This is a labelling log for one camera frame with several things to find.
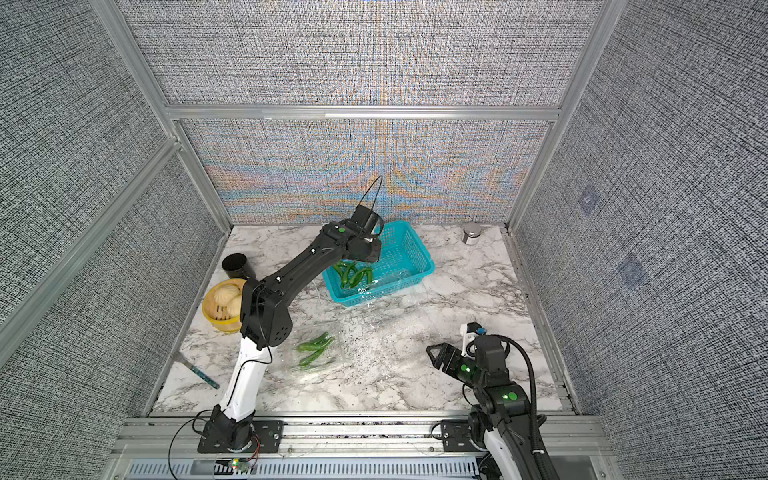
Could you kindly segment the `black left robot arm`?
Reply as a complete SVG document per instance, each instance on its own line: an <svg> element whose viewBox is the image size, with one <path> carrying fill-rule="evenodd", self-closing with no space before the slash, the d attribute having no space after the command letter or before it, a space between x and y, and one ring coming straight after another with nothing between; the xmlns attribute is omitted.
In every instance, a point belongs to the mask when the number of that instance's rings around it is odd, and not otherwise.
<svg viewBox="0 0 768 480"><path fill-rule="evenodd" d="M256 446L252 427L260 385L273 350L293 329L289 307L317 276L341 260L379 261L384 221L359 204L352 216L324 225L293 260L261 280L247 280L241 303L238 359L222 399L199 431L200 453L240 453Z"/></svg>

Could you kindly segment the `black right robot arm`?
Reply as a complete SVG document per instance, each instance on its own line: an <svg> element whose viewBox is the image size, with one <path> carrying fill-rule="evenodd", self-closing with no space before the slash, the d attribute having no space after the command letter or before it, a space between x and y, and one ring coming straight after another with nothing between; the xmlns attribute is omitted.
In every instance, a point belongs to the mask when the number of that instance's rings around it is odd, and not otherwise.
<svg viewBox="0 0 768 480"><path fill-rule="evenodd" d="M529 389L510 377L506 360L521 354ZM532 362L525 349L498 334L483 334L464 349L448 343L429 345L434 368L470 388L476 398L469 414L472 442L484 449L480 471L489 479L557 479L557 470L540 433L546 420L538 414Z"/></svg>

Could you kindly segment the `teal handled utensil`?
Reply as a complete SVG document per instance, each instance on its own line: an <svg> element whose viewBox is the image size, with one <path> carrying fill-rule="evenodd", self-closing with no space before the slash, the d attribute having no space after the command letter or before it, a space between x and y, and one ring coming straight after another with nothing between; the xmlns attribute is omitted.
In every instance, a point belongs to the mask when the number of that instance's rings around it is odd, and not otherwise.
<svg viewBox="0 0 768 480"><path fill-rule="evenodd" d="M220 384L218 382L213 380L210 376L208 376L205 372L203 372L200 368L198 368L195 364L193 364L181 352L176 352L174 354L174 361L186 367L193 374L195 374L200 380L202 380L204 383L206 383L213 389L218 390L220 388Z"/></svg>

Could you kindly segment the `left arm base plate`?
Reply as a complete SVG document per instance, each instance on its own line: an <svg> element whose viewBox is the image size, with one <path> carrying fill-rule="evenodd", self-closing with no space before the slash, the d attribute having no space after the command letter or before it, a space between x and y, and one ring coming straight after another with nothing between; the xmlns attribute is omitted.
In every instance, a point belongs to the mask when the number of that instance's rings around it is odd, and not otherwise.
<svg viewBox="0 0 768 480"><path fill-rule="evenodd" d="M228 425L207 422L197 446L200 454L277 453L283 438L281 420L256 420Z"/></svg>

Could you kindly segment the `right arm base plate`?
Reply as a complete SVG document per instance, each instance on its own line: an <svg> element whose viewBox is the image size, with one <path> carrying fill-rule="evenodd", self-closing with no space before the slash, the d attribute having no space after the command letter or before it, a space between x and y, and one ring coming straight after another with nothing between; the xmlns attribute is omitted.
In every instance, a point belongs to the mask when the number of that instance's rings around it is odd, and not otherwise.
<svg viewBox="0 0 768 480"><path fill-rule="evenodd" d="M473 442L468 420L444 419L439 423L439 439L448 453L480 452Z"/></svg>

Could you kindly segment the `black mug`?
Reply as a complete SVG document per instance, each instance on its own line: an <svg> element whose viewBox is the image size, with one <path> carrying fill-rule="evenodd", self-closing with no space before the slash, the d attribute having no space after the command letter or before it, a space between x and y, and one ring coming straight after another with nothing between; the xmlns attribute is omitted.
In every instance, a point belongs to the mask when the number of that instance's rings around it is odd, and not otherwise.
<svg viewBox="0 0 768 480"><path fill-rule="evenodd" d="M255 279L255 270L249 263L248 257L243 253L227 255L221 262L221 267L230 279Z"/></svg>

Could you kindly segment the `small metal tin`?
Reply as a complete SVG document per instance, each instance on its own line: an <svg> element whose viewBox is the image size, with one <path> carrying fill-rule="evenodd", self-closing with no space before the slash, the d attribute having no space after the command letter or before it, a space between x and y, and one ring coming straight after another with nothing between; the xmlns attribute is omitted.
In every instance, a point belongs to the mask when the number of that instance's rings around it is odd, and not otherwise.
<svg viewBox="0 0 768 480"><path fill-rule="evenodd" d="M462 225L462 242L465 245L476 245L483 233L483 227L475 222L467 222Z"/></svg>

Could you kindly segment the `yellow bamboo steamer basket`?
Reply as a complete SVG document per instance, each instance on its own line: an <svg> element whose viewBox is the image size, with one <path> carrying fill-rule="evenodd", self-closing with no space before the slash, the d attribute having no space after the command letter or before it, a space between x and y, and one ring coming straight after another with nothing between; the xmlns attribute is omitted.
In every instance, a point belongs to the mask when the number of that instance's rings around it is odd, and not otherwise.
<svg viewBox="0 0 768 480"><path fill-rule="evenodd" d="M212 287L202 302L204 317L218 331L235 333L241 329L241 303L245 279L234 278Z"/></svg>

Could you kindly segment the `pale steamed bun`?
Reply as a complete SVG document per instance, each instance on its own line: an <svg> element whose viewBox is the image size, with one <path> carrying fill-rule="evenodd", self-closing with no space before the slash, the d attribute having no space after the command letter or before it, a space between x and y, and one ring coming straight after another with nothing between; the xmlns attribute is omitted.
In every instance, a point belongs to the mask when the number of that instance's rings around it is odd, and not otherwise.
<svg viewBox="0 0 768 480"><path fill-rule="evenodd" d="M213 293L213 301L218 307L227 307L228 302L235 296L241 295L236 284L222 284Z"/></svg>

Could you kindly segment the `teal plastic basket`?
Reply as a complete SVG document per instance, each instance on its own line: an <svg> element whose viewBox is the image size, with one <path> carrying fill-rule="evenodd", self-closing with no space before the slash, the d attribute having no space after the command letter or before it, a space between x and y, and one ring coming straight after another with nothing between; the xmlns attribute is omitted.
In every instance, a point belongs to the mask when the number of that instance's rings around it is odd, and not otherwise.
<svg viewBox="0 0 768 480"><path fill-rule="evenodd" d="M375 280L372 287L342 289L332 266L323 272L323 280L333 301L352 307L415 286L435 271L430 253L408 222L396 220L387 223L380 240L382 252L378 262L356 262L372 266Z"/></svg>

